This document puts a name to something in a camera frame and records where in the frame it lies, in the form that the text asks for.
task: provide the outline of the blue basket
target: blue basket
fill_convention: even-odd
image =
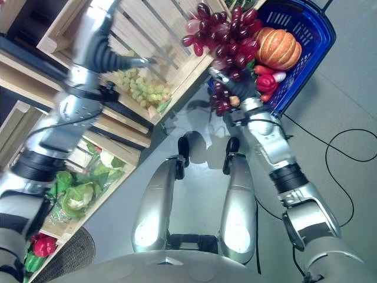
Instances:
[[[309,0],[268,0],[258,11],[266,27],[286,29],[302,46],[296,66],[287,72],[268,104],[274,115],[281,115],[306,84],[335,42],[335,30],[325,10]]]

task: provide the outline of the red pepper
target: red pepper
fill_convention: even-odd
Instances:
[[[265,67],[265,66],[257,65],[254,67],[254,73],[257,75],[265,75],[265,74],[272,75],[273,73],[275,73],[275,70]]]
[[[260,75],[255,81],[257,90],[270,91],[276,85],[276,80],[271,74]]]
[[[56,250],[57,240],[53,237],[46,236],[38,239],[33,246],[34,254],[40,258],[44,258]]]
[[[271,97],[273,96],[275,90],[277,89],[277,85],[278,84],[276,84],[276,86],[274,86],[273,89],[271,89],[270,91],[267,91],[267,92],[263,93],[260,96],[260,100],[262,102],[264,102],[264,103],[268,102],[271,99]]]

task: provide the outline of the orange pumpkin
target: orange pumpkin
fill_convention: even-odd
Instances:
[[[262,28],[256,34],[256,40],[260,45],[256,59],[275,70],[292,68],[301,56],[301,45],[283,29]]]

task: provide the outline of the floor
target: floor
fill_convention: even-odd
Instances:
[[[334,1],[326,14],[336,30],[336,43],[286,114],[327,142],[347,129],[377,134],[377,2]],[[242,151],[249,148],[239,128],[227,127],[222,118],[210,115],[205,108],[205,84],[195,90],[188,103],[156,127],[153,152],[144,153],[140,167],[85,224],[96,245],[94,264],[133,252],[131,229],[144,189],[165,157],[177,152],[177,140],[187,132],[191,132],[191,165],[186,177],[176,181],[170,232],[217,235],[229,181],[221,172],[226,143],[235,135],[242,141]],[[294,135],[290,144],[302,170],[344,223],[351,213],[350,201],[326,170],[326,146],[287,118],[282,118],[282,123],[287,133]],[[345,133],[333,145],[358,159],[377,152],[377,141],[365,132]],[[355,162],[330,149],[328,161],[334,177],[355,203],[355,215],[342,228],[343,237],[377,270],[377,159]],[[281,214],[276,190],[255,156],[250,156],[249,165],[257,197],[272,213]],[[263,275],[272,282],[301,282],[283,224],[263,210],[259,237]],[[297,260],[302,262],[299,253]],[[248,266],[256,269],[254,258]]]

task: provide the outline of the carrot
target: carrot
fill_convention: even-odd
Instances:
[[[264,74],[272,75],[273,73],[275,73],[275,70],[265,67],[265,66],[257,65],[254,67],[254,73],[256,73],[257,75],[264,75]]]

